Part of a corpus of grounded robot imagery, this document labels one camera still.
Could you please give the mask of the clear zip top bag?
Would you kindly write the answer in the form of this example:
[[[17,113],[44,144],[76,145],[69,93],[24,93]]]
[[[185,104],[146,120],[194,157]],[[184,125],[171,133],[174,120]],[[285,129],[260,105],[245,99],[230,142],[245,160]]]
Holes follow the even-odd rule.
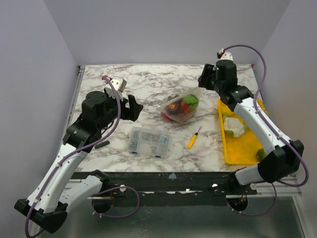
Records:
[[[203,89],[196,87],[166,96],[156,110],[167,121],[183,123],[197,111]]]

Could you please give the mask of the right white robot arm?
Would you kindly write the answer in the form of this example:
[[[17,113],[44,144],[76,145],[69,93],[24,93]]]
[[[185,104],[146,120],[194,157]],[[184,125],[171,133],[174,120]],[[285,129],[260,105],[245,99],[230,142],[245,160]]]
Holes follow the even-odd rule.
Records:
[[[258,107],[253,93],[246,86],[238,85],[237,66],[232,60],[220,59],[215,65],[205,64],[198,82],[199,87],[215,91],[220,100],[247,124],[266,153],[257,165],[234,173],[228,181],[231,193],[239,194],[251,183],[273,183],[299,169],[304,145],[279,131]]]

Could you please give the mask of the red bell pepper toy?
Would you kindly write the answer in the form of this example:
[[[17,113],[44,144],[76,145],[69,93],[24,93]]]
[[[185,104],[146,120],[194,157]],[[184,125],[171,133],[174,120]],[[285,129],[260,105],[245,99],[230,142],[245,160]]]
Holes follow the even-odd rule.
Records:
[[[164,112],[161,112],[160,115],[166,121],[177,122],[177,123],[183,123],[191,117],[191,115],[185,115],[185,114],[168,115]]]

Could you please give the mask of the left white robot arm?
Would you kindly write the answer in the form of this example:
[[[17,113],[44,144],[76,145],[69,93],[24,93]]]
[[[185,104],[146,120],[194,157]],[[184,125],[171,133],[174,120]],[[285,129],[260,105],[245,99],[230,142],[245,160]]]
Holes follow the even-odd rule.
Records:
[[[106,138],[102,130],[114,123],[110,136],[120,119],[136,121],[143,106],[133,95],[121,99],[117,92],[93,91],[82,102],[82,113],[67,130],[60,151],[49,171],[28,198],[19,199],[14,208],[26,216],[25,235],[30,238],[29,222],[37,224],[40,232],[55,233],[65,222],[68,213],[92,195],[111,195],[116,187],[103,172],[95,170],[85,180],[67,192],[64,188],[79,164],[95,144]]]

